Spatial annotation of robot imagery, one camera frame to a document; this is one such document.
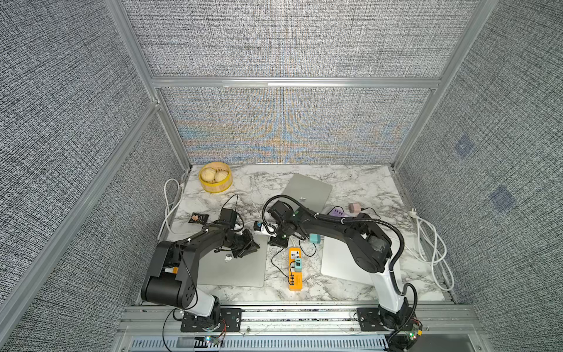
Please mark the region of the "pink charger plug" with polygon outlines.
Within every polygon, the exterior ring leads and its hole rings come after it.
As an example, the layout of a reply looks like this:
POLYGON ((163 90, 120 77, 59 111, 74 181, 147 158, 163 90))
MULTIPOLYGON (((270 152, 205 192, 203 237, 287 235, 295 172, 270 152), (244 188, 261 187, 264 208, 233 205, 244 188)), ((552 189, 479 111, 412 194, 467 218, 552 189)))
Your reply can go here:
POLYGON ((350 203, 348 209, 351 214, 358 214, 362 211, 362 206, 357 202, 350 203))

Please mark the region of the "small black snack packet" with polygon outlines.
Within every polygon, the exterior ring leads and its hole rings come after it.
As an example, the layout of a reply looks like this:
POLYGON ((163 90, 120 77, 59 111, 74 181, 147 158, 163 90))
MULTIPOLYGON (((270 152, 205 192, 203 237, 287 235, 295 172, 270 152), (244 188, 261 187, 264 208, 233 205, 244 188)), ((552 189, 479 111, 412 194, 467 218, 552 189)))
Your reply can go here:
POLYGON ((208 222, 209 215, 201 213, 192 213, 189 218, 189 223, 191 224, 206 224, 208 222))

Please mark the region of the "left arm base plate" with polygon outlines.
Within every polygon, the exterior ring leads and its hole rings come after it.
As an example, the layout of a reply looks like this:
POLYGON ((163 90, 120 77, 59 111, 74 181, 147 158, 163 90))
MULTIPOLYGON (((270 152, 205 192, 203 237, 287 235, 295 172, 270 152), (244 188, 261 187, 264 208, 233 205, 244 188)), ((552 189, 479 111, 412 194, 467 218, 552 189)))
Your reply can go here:
POLYGON ((180 331, 184 333, 221 333, 239 332, 243 310, 240 308, 220 308, 208 317, 186 313, 182 319, 180 331))

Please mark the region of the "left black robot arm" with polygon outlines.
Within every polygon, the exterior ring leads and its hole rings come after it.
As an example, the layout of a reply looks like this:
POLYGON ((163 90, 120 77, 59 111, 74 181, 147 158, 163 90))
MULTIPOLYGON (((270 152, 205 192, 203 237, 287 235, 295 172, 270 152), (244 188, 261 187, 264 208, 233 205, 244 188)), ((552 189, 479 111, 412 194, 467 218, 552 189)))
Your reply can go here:
POLYGON ((197 287, 199 262, 209 252, 227 248, 234 258, 260 249, 250 230, 235 228, 239 213, 226 208, 217 220, 185 240, 162 241, 155 248, 141 289, 144 302, 163 304, 184 312, 208 328, 221 322, 220 300, 197 287))

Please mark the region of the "aluminium front rail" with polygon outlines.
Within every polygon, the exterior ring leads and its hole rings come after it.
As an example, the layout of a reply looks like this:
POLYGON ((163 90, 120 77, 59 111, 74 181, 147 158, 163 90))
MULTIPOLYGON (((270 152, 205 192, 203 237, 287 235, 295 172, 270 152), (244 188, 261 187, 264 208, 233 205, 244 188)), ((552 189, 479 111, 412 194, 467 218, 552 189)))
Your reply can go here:
MULTIPOLYGON (((164 306, 128 307, 111 351, 386 351, 383 328, 365 320, 375 302, 226 304, 216 329, 190 327, 164 306)), ((413 351, 492 351, 469 305, 420 302, 413 351)))

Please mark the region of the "purple power strip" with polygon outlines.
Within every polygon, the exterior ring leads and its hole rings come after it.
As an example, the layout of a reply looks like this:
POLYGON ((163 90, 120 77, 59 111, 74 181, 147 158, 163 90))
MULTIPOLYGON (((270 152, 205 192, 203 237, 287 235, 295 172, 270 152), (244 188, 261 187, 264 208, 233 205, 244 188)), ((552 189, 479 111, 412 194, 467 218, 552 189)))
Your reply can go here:
POLYGON ((341 208, 341 207, 334 207, 331 209, 331 211, 328 213, 328 215, 330 216, 334 216, 334 217, 338 217, 338 218, 346 218, 349 217, 350 215, 345 211, 345 209, 341 208))

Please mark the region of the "silver laptop front right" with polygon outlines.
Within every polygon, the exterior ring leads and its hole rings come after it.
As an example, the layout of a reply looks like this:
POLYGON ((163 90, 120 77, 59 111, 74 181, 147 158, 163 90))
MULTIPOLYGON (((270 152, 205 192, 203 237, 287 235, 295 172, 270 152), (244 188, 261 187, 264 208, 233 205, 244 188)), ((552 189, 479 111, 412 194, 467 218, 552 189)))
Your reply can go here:
POLYGON ((372 285, 370 273, 361 269, 354 261, 346 243, 333 238, 324 238, 321 274, 341 280, 372 285))

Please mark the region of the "orange power strip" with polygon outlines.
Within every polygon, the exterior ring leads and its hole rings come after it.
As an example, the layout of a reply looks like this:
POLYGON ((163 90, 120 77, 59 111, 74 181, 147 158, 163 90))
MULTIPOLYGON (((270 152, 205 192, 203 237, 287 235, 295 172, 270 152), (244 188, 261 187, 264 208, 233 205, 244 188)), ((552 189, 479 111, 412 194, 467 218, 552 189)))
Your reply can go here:
POLYGON ((288 268, 289 268, 288 284, 289 284, 289 290, 293 292, 301 291, 303 287, 303 268, 302 268, 302 272, 293 271, 293 261, 296 258, 300 258, 302 260, 302 265, 303 265, 302 251, 297 247, 290 247, 288 254, 288 268))

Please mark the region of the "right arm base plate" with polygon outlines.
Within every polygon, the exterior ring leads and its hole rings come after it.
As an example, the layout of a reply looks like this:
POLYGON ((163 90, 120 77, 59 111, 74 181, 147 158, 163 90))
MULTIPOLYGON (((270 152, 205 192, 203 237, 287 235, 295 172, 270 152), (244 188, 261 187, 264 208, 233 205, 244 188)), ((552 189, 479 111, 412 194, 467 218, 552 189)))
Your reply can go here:
POLYGON ((356 320, 363 332, 395 331, 399 326, 396 314, 379 307, 358 308, 356 320))

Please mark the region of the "yellow wooden steamer basket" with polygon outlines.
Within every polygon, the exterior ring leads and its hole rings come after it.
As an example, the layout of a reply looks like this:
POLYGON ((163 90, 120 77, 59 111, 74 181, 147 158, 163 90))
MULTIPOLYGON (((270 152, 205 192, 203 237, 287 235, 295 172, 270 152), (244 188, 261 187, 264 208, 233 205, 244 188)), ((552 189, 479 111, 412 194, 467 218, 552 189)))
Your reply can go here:
POLYGON ((225 192, 233 184, 230 167, 220 161, 211 162, 202 167, 198 178, 202 188, 212 194, 225 192))

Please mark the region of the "silver laptop at back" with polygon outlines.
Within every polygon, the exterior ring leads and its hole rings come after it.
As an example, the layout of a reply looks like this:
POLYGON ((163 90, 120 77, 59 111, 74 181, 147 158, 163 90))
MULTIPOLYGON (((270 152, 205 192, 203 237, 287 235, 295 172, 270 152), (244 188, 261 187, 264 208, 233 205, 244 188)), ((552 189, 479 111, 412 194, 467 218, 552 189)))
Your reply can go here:
POLYGON ((306 208, 321 212, 331 194, 333 186, 313 178, 294 174, 282 192, 299 201, 306 208))

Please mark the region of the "right steamed bun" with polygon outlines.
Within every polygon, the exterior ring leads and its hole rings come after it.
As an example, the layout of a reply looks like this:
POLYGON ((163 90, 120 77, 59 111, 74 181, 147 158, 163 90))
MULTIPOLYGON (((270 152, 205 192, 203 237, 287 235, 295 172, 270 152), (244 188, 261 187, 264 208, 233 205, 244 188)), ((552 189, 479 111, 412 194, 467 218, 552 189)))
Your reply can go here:
POLYGON ((227 179, 229 176, 229 172, 227 170, 219 170, 215 173, 214 182, 220 183, 227 179))

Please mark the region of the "silver laptop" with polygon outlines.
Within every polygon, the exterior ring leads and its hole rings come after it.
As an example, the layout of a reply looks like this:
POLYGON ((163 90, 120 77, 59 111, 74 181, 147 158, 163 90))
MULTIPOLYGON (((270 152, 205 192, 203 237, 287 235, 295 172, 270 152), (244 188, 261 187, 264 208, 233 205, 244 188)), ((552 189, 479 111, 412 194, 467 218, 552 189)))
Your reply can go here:
POLYGON ((243 258, 234 258, 230 252, 206 254, 199 261, 197 286, 264 286, 268 237, 256 235, 255 242, 259 249, 243 258))
POLYGON ((346 243, 333 238, 324 238, 321 274, 341 280, 372 285, 370 273, 361 269, 354 261, 346 243))
POLYGON ((313 178, 294 174, 282 192, 299 201, 306 208, 321 212, 331 194, 333 186, 313 178))

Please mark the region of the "silver laptop front left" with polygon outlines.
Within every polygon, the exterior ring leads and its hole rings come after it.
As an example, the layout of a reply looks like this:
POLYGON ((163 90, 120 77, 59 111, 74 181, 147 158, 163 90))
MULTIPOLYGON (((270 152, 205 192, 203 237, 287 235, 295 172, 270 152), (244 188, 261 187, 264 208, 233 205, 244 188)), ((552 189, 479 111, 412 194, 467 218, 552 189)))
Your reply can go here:
POLYGON ((243 258, 234 258, 230 252, 206 254, 199 261, 197 286, 264 286, 268 237, 256 235, 255 242, 259 249, 243 258))

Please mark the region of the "left steamed bun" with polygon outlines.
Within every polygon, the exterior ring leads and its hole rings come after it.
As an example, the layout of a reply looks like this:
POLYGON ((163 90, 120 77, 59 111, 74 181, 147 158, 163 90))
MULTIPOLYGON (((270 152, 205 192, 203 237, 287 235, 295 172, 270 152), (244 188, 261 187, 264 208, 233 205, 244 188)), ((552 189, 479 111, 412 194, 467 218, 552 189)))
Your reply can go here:
POLYGON ((201 171, 200 177, 205 183, 215 183, 216 173, 214 168, 206 167, 201 171))

